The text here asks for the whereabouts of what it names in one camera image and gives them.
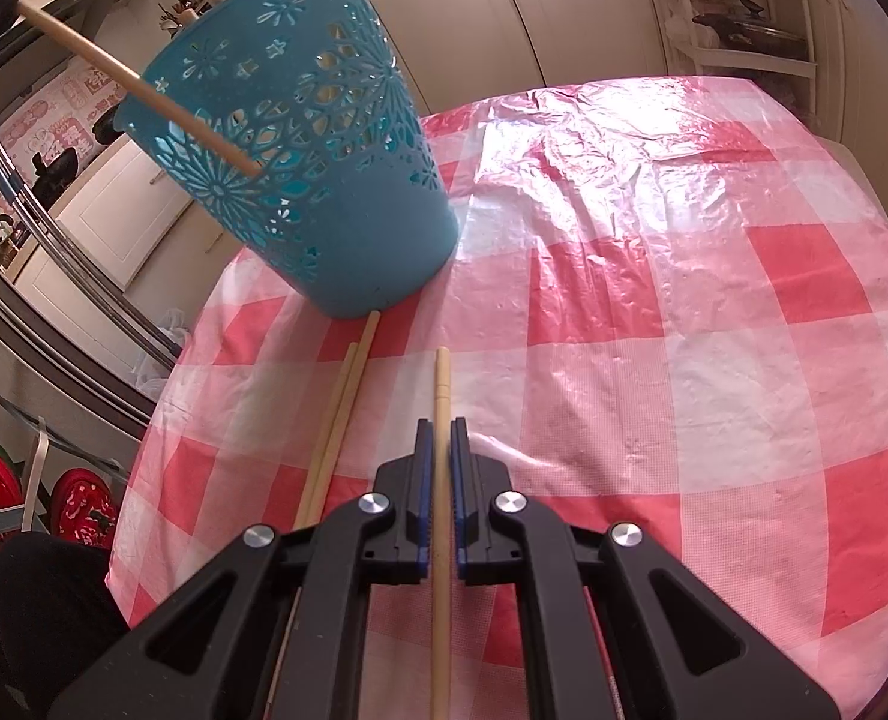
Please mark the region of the wooden chopstick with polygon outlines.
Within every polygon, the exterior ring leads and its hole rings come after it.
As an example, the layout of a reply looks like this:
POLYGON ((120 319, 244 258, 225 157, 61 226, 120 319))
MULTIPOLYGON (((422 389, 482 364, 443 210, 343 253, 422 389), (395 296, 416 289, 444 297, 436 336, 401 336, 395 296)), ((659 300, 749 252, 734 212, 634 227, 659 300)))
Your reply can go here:
POLYGON ((122 64, 120 60, 115 59, 113 55, 101 49, 83 34, 63 25, 62 21, 58 21, 55 16, 29 4, 26 0, 17 0, 16 13, 28 21, 29 25, 40 29, 60 46, 70 49, 73 54, 80 55, 86 62, 107 73, 112 80, 123 86, 130 96, 140 99, 145 106, 151 107, 169 122, 181 127, 187 135, 195 138, 205 148, 211 149, 213 153, 220 156, 221 160, 231 164, 242 174, 249 177, 257 177, 260 174, 260 166, 237 146, 229 143, 215 130, 211 130, 190 110, 184 109, 165 94, 158 93, 153 86, 142 80, 135 70, 122 64))
POLYGON ((302 530, 302 528, 306 528, 309 525, 309 509, 311 509, 312 496, 316 490, 317 476, 319 476, 320 467, 322 466, 323 454, 325 454, 325 449, 327 449, 328 439, 330 439, 330 434, 332 434, 332 429, 334 429, 334 421, 340 406, 341 395, 343 395, 346 381, 350 377, 351 364, 355 360, 356 351, 358 351, 356 341, 348 344, 345 358, 341 361, 340 369, 338 369, 338 376, 335 379, 334 387, 332 387, 330 395, 328 395, 327 406, 323 410, 322 422, 320 423, 316 444, 314 444, 314 449, 312 449, 311 461, 309 461, 309 466, 307 466, 306 481, 304 481, 304 488, 302 488, 295 522, 293 522, 295 530, 302 530))
POLYGON ((366 367, 366 362, 369 359, 369 353, 371 353, 371 346, 373 346, 379 321, 379 312, 373 310, 369 314, 368 320, 366 320, 361 338, 356 342, 358 344, 358 351, 356 351, 355 360, 351 364, 350 377, 348 377, 345 390, 343 390, 343 395, 341 395, 340 406, 334 421, 334 429, 332 429, 332 434, 330 434, 330 439, 328 439, 327 449, 325 449, 325 454, 323 454, 322 466, 320 467, 319 476, 317 476, 316 490, 312 496, 311 509, 309 509, 309 525, 319 522, 322 515, 323 504, 325 504, 325 499, 327 499, 332 476, 334 476, 335 468, 337 468, 341 444, 343 444, 346 427, 348 427, 348 422, 350 422, 351 411, 353 411, 353 406, 355 406, 359 384, 361 383, 362 374, 364 374, 364 367, 366 367))
POLYGON ((451 351, 436 349, 433 413, 433 523, 431 523, 431 694, 430 717, 451 715, 452 497, 451 351))

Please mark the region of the white rolling storage cart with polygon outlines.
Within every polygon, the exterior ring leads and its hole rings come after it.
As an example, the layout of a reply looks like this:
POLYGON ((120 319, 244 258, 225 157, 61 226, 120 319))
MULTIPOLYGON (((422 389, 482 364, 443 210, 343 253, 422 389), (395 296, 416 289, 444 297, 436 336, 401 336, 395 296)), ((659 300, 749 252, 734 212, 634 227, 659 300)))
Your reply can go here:
POLYGON ((803 121, 817 110, 808 0, 652 0, 673 75, 758 83, 803 121))

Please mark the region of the steel pot in cart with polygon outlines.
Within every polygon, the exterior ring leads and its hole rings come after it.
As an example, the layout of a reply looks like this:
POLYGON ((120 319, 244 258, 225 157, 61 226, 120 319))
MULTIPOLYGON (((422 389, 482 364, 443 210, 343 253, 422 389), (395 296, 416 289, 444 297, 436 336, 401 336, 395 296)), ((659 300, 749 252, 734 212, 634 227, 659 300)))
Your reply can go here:
POLYGON ((724 49, 745 50, 781 59, 808 60, 807 37, 771 25, 764 8, 753 0, 739 0, 742 13, 698 13, 691 21, 712 29, 724 49))

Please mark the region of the teal perforated plastic basket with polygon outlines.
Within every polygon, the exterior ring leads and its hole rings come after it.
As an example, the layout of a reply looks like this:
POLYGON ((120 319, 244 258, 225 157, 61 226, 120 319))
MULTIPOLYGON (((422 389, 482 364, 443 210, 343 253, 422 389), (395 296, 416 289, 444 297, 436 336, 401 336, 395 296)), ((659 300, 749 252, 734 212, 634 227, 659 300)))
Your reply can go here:
POLYGON ((327 316, 389 309, 452 254, 457 220, 371 0, 226 0, 143 76, 259 175, 136 98, 117 128, 327 316))

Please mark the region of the pink checkered plastic tablecloth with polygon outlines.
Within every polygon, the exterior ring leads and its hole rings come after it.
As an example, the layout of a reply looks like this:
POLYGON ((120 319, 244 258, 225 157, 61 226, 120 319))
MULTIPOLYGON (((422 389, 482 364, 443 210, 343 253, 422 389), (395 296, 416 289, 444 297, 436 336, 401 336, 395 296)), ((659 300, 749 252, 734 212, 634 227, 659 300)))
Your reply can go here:
MULTIPOLYGON (((408 454, 452 355, 473 447, 568 522, 638 522, 856 718, 888 678, 888 221, 750 82, 511 94, 424 132, 462 234, 382 310, 327 509, 408 454)), ((159 397, 107 586, 136 624, 255 522, 291 530, 364 320, 257 255, 159 397)))

